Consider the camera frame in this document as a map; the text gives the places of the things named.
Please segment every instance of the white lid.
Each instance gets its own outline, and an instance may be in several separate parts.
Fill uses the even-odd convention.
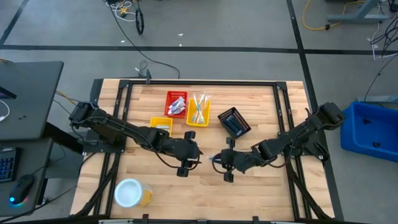
[[[136,206],[141,201],[142,195],[142,186],[136,179],[122,180],[114,191],[114,199],[124,208]]]

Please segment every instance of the computer mouse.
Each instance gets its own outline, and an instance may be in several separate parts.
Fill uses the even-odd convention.
[[[17,183],[10,191],[10,202],[17,205],[24,201],[32,188],[35,177],[33,175],[23,175],[17,180]]]

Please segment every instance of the black basket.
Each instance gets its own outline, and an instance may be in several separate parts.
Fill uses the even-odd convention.
[[[225,121],[232,116],[234,118],[234,120],[237,122],[237,126],[235,126],[235,131],[232,130],[226,123]],[[227,132],[229,133],[229,135],[234,138],[237,139],[239,137],[241,137],[242,135],[248,133],[251,128],[248,125],[248,123],[243,119],[242,115],[238,112],[238,110],[235,107],[232,107],[231,109],[229,109],[228,111],[225,111],[224,113],[218,115],[218,119],[221,122],[221,125],[223,125],[223,127],[227,130]]]

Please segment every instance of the yellow bin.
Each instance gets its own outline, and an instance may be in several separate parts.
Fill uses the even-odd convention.
[[[196,124],[192,121],[192,118],[196,112],[197,112],[197,106],[195,104],[195,100],[190,99],[188,105],[187,125],[194,127],[203,127],[203,128],[207,127],[209,125],[209,120],[210,120],[210,100],[206,102],[206,109],[203,111],[203,117],[205,119],[204,124]]]
[[[151,118],[150,119],[150,127],[156,128],[156,126],[169,126],[169,136],[172,136],[172,126],[173,126],[173,119],[172,118]]]

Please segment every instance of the red container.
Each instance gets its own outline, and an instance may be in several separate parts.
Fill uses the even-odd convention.
[[[188,94],[185,91],[168,91],[166,97],[166,107],[164,108],[164,115],[168,116],[169,118],[184,118],[185,111],[187,110],[187,95]],[[169,106],[178,98],[180,98],[180,96],[182,96],[182,98],[185,100],[185,110],[183,110],[180,114],[168,115],[167,112],[169,112]]]

